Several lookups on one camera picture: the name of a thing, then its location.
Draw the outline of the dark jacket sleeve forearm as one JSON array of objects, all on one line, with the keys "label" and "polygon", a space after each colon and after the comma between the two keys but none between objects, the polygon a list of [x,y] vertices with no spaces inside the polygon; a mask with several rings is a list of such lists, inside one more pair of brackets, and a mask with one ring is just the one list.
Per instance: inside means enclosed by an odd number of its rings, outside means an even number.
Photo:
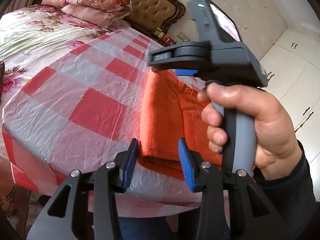
[{"label": "dark jacket sleeve forearm", "polygon": [[319,239],[319,202],[313,194],[305,153],[288,176],[266,180],[256,167],[254,179],[281,215],[293,239]]}]

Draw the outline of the person's right hand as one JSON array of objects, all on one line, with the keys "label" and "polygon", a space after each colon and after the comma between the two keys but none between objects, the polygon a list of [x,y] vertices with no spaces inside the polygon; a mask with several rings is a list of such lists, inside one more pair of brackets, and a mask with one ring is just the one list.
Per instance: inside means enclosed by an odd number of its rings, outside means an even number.
[{"label": "person's right hand", "polygon": [[220,128],[222,115],[212,106],[237,109],[254,118],[257,135],[255,166],[266,180],[288,176],[302,157],[291,118],[285,108],[272,94],[242,85],[222,86],[211,83],[201,90],[197,98],[207,105],[202,111],[202,120],[208,124],[209,148],[222,153],[228,135]]}]

